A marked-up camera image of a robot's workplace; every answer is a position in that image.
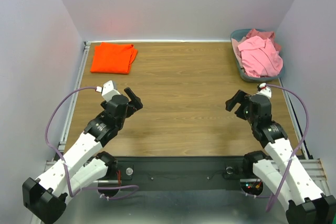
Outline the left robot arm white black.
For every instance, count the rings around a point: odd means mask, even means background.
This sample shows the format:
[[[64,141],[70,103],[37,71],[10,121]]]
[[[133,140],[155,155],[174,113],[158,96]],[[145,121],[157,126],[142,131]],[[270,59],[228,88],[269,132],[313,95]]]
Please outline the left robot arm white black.
[[[103,111],[88,123],[75,144],[65,155],[60,154],[50,169],[35,179],[26,179],[22,185],[24,206],[43,223],[55,223],[72,198],[90,189],[95,180],[115,176],[117,185],[111,190],[124,188],[117,160],[102,148],[143,104],[129,87],[124,89],[125,95],[120,94],[112,81],[95,90],[104,98]]]

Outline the dusty rose t shirt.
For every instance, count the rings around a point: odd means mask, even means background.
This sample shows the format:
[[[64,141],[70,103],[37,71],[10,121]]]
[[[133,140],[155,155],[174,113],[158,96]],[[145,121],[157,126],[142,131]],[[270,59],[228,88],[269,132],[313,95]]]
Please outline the dusty rose t shirt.
[[[249,39],[251,37],[255,37],[255,36],[258,36],[262,39],[270,39],[275,50],[277,52],[281,52],[281,46],[275,42],[275,38],[276,38],[276,34],[274,31],[260,31],[260,30],[256,30],[256,29],[251,29],[247,35],[246,35],[246,38]]]

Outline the light pink t shirt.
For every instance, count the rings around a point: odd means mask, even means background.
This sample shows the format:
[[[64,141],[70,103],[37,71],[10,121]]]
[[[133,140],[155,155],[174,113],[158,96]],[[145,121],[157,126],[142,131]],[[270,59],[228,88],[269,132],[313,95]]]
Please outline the light pink t shirt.
[[[253,36],[238,45],[246,75],[253,78],[278,76],[283,60],[272,41]]]

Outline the folded orange t shirt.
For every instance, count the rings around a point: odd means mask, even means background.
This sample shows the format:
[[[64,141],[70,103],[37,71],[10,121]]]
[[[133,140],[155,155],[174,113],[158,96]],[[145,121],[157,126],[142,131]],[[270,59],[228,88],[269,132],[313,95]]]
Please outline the folded orange t shirt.
[[[102,42],[95,46],[91,73],[129,74],[138,50],[133,44],[117,45]]]

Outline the blue plastic laundry basket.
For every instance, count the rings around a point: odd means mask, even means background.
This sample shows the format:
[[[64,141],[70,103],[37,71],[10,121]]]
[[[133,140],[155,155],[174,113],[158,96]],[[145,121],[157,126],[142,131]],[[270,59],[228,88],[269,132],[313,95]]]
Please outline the blue plastic laundry basket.
[[[269,82],[285,73],[281,46],[274,31],[239,29],[230,40],[241,78],[247,82]]]

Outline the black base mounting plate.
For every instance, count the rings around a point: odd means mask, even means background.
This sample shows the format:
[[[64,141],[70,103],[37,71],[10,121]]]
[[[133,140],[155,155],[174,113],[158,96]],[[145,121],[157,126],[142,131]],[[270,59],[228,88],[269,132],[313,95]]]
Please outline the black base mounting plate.
[[[261,179],[243,171],[241,156],[117,157],[98,186],[137,185],[141,191],[236,190],[261,195]]]

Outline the pale pink garment in basket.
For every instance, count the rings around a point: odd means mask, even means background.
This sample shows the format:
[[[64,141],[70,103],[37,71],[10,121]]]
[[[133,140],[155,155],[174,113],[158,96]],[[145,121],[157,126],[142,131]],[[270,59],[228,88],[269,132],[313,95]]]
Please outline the pale pink garment in basket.
[[[240,70],[245,73],[245,68],[242,64],[242,57],[241,57],[241,52],[239,51],[238,49],[238,46],[243,43],[244,41],[246,40],[246,37],[244,36],[240,41],[232,38],[231,41],[232,41],[232,47],[233,47],[233,51],[234,51],[234,54],[235,54],[235,57],[236,57],[236,60],[238,61],[238,65],[239,65],[239,68]]]

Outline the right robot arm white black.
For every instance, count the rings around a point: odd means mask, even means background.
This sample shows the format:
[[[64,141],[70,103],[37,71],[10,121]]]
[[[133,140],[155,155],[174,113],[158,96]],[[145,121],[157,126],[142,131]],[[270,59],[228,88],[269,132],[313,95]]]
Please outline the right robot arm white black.
[[[335,197],[326,195],[297,158],[283,127],[272,119],[271,89],[250,95],[242,90],[225,102],[226,110],[239,105],[235,114],[246,120],[263,151],[244,156],[241,170],[257,176],[270,189],[270,201],[278,200],[288,223],[333,223]]]

